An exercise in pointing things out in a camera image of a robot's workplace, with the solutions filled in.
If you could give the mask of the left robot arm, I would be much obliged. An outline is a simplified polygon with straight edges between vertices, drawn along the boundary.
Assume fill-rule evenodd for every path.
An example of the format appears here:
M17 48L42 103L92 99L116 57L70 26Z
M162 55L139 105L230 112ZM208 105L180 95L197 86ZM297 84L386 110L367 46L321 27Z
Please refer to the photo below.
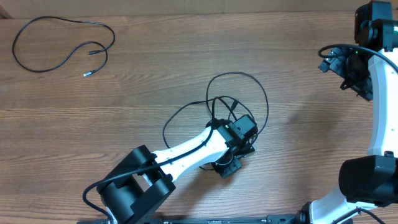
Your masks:
M236 121L215 119L197 137L178 146L150 152L145 145L131 151L96 190L110 223L144 223L175 190L175 182L197 167L211 164L225 179L254 154L250 142L258 132L248 115Z

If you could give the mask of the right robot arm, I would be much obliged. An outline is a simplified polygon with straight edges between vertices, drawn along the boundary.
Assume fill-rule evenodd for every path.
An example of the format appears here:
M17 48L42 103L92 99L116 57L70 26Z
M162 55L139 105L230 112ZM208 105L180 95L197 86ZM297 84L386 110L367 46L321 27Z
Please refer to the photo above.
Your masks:
M327 45L318 51L319 68L343 78L373 103L373 129L366 156L344 161L338 186L307 202L294 223L352 223L353 217L397 203L397 21L392 3L369 1L357 8L354 44Z

